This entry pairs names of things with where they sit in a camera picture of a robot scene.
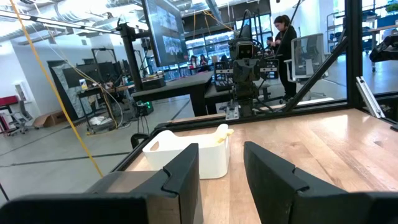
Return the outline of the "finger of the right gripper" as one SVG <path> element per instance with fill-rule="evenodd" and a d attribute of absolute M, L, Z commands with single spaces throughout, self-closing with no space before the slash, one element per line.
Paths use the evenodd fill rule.
<path fill-rule="evenodd" d="M 231 78 L 231 68 L 228 62 L 216 62 L 214 64 L 215 81 L 229 81 Z"/>
<path fill-rule="evenodd" d="M 279 77 L 279 61 L 277 59 L 266 60 L 263 71 L 268 79 L 277 79 Z"/>

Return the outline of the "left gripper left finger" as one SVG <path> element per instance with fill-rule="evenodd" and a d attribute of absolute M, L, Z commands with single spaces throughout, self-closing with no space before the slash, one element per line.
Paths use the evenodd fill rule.
<path fill-rule="evenodd" d="M 131 192 L 140 200 L 134 224 L 203 224 L 198 144 L 189 144 Z"/>

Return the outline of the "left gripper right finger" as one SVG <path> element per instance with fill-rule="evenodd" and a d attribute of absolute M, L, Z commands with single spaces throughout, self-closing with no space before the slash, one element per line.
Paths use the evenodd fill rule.
<path fill-rule="evenodd" d="M 244 166 L 262 224 L 362 224 L 369 197 L 349 193 L 264 149 L 244 143 Z"/>

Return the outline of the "white plastic bin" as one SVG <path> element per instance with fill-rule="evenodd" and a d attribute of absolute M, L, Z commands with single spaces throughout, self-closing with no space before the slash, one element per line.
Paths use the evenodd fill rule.
<path fill-rule="evenodd" d="M 218 179 L 228 172 L 230 150 L 228 138 L 233 133 L 227 124 L 221 124 L 210 134 L 176 136 L 162 131 L 142 149 L 150 166 L 159 170 L 192 143 L 198 144 L 199 175 L 201 179 Z"/>

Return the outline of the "grey mesh office chair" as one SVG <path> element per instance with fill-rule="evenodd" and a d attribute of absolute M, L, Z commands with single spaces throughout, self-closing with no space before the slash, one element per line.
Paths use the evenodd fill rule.
<path fill-rule="evenodd" d="M 323 34 L 312 34 L 291 40 L 291 59 L 284 60 L 287 80 L 304 85 L 325 61 Z"/>

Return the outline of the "thin black strut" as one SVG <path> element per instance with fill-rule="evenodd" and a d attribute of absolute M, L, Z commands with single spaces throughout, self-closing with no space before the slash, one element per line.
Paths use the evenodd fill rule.
<path fill-rule="evenodd" d="M 290 26 L 291 26 L 292 23 L 293 23 L 294 17 L 295 17 L 295 15 L 296 15 L 296 13 L 297 13 L 297 10 L 298 10 L 299 5 L 300 5 L 301 2 L 302 2 L 302 0 L 298 0 L 298 3 L 294 6 L 295 11 L 294 11 L 292 17 L 289 19 L 289 23 L 287 24 L 287 26 L 284 27 L 284 29 L 283 29 L 283 31 L 282 31 L 282 34 L 281 34 L 282 39 L 280 40 L 279 48 L 278 48 L 276 54 L 278 54 L 279 51 L 280 51 L 280 49 L 281 49 L 281 47 L 282 47 L 284 44 L 287 43 L 285 40 L 286 40 L 286 38 L 287 38 L 287 36 L 288 36 L 288 34 L 289 34 Z"/>

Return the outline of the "large monitor on stand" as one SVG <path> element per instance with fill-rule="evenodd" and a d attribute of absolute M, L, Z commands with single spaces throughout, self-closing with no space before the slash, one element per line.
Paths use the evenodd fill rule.
<path fill-rule="evenodd" d="M 149 85 L 142 81 L 136 62 L 133 42 L 148 37 L 158 67 L 174 65 L 189 60 L 185 42 L 182 18 L 178 7 L 169 0 L 141 0 L 148 30 L 136 32 L 127 23 L 117 23 L 137 91 L 148 90 Z"/>

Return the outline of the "cluttered work table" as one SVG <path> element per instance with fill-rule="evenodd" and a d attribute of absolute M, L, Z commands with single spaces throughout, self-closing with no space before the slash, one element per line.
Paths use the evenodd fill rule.
<path fill-rule="evenodd" d="M 128 102 L 129 102 L 129 112 L 131 113 L 131 117 L 126 122 L 137 121 L 137 117 L 135 115 L 136 111 L 133 107 L 134 100 L 133 100 L 131 94 L 129 93 L 130 89 L 134 89 L 134 85 L 121 85 L 121 86 L 111 88 L 108 90 L 104 90 L 104 89 L 102 89 L 101 86 L 98 85 L 98 86 L 95 86 L 92 88 L 88 88 L 86 90 L 77 91 L 76 95 L 79 99 L 79 102 L 80 102 L 82 108 L 83 108 L 83 103 L 81 102 L 82 98 L 89 97 L 89 96 L 97 96 L 97 95 L 102 97 L 102 99 L 105 102 L 108 115 L 110 116 L 110 118 L 113 119 L 113 123 L 114 123 L 114 124 L 111 124 L 111 122 L 108 122 L 108 123 L 93 126 L 90 124 L 89 115 L 92 115 L 92 117 L 94 117 L 96 111 L 93 111 L 91 114 L 86 114 L 85 110 L 83 110 L 83 114 L 84 114 L 84 117 L 87 122 L 87 126 L 86 126 L 87 133 L 86 134 L 88 136 L 94 136 L 97 131 L 103 131 L 104 129 L 107 129 L 108 131 L 119 129 L 119 127 L 123 124 L 124 110 L 121 108 L 121 105 L 118 103 L 118 101 L 113 97 L 113 95 L 112 95 L 113 93 L 118 93 L 121 91 L 123 91 L 125 93 L 125 97 L 128 99 Z M 115 103 L 119 106 L 119 110 L 121 112 L 121 120 L 119 123 L 117 123 L 116 119 L 113 117 L 113 109 L 111 107 L 111 104 L 108 102 L 108 96 L 110 96 L 115 101 Z"/>

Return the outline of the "cardboard box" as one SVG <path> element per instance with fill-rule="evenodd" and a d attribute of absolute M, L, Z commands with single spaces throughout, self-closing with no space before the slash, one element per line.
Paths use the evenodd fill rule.
<path fill-rule="evenodd" d="M 62 123 L 66 121 L 66 117 L 62 110 L 54 111 L 51 113 L 43 114 L 37 117 L 34 122 L 33 126 L 36 128 L 47 128 L 51 126 L 55 126 L 56 124 Z"/>

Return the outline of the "silver bracket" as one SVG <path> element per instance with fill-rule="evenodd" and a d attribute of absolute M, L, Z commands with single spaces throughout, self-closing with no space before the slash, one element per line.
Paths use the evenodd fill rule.
<path fill-rule="evenodd" d="M 365 102 L 370 114 L 375 118 L 385 118 L 384 112 L 376 101 L 363 76 L 356 77 L 356 86 Z"/>

